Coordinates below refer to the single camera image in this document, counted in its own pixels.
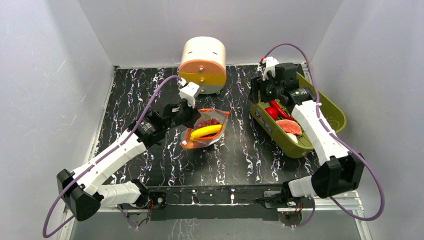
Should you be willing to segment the red toy chili pepper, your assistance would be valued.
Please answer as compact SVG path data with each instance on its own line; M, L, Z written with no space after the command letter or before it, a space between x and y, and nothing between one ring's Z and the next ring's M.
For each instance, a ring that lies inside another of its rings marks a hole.
M286 113L286 112L285 112L285 111L281 108L281 106L279 105L279 103L278 103L277 101L272 100L272 101L270 101L270 102L269 102L269 105L270 105L271 107L275 108L275 109L276 109L276 111L277 111L277 113L278 113L278 115L279 115L280 117L282 117L283 119L287 119L287 120L295 121L295 119L294 119L292 116L290 116L288 113Z

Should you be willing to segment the red toy apple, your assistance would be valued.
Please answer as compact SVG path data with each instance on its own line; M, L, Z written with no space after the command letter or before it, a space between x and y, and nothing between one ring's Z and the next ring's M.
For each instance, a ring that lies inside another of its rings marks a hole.
M276 108L270 106L265 108L266 113L274 120L277 121L279 118L279 113Z

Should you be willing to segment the yellow toy banana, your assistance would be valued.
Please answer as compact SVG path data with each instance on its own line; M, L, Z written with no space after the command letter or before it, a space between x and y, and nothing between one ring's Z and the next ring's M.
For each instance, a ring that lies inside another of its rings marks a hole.
M202 127L192 131L190 134L190 140L197 140L201 138L206 138L208 136L212 137L221 132L223 125L210 125L207 127Z

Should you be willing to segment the purple toy grape bunch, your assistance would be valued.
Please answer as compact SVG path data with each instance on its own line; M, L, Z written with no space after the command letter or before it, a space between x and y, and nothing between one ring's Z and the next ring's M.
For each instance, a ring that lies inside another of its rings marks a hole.
M215 118L211 118L211 119L206 119L206 120L202 120L199 124L197 124L195 126L195 130L200 129L200 128L204 128L204 127L208 127L208 126L214 126L214 125L220 125L221 122L218 121Z

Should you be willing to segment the clear zip top bag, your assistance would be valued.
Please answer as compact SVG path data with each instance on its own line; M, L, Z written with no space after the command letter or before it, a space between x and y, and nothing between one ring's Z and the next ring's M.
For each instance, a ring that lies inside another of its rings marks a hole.
M199 110L200 118L194 128L187 128L181 134L180 146L184 150L200 149L215 144L224 135L230 112L216 108Z

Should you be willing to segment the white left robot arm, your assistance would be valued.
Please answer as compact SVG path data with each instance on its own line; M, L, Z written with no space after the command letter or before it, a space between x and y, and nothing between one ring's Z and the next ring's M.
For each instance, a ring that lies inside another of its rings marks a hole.
M141 122L130 124L114 143L89 162L57 174L61 199L80 222L113 205L144 208L149 203L150 191L140 180L108 185L105 181L134 157L158 144L169 130L193 127L200 117L198 105L191 106L186 100L167 104L162 114L149 109Z

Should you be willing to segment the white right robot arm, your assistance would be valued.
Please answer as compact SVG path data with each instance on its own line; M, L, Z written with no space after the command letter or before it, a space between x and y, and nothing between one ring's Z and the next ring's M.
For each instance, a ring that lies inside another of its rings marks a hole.
M335 139L335 131L320 110L319 94L309 87L300 87L295 64L265 63L262 76L251 80L249 99L254 104L279 100L288 107L320 162L313 175L283 183L280 195L286 206L295 207L302 197L324 199L358 188L364 164Z

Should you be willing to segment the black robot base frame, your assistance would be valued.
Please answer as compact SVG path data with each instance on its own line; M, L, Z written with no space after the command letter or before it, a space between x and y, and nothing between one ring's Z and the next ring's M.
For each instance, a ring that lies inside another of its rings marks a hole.
M146 212L153 221L177 219L262 219L279 221L307 205L286 197L279 184L151 186L143 207L122 205L129 213Z

